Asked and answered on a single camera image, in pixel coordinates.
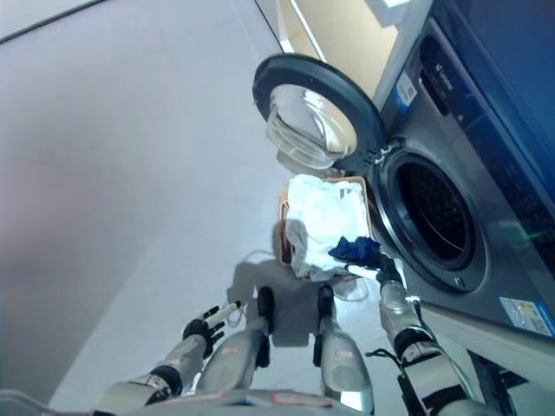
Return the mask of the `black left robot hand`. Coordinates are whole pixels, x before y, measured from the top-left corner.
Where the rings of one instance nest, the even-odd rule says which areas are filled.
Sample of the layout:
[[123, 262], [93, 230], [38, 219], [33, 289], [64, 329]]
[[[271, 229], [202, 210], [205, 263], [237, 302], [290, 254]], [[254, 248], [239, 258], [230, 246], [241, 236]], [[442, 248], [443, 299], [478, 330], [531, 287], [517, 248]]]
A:
[[215, 343], [224, 336], [225, 320], [240, 307], [241, 302], [235, 301], [208, 309], [185, 326], [182, 340], [198, 335], [205, 342], [203, 358], [207, 359], [213, 353]]

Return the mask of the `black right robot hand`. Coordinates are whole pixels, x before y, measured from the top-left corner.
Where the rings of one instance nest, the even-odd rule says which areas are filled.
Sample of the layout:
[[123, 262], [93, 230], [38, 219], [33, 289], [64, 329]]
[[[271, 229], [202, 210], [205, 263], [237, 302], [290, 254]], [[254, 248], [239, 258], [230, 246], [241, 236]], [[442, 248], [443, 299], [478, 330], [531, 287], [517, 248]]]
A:
[[346, 270], [355, 276], [375, 280], [381, 285], [389, 282], [403, 285], [395, 260], [381, 251], [371, 252], [357, 263], [347, 265]]

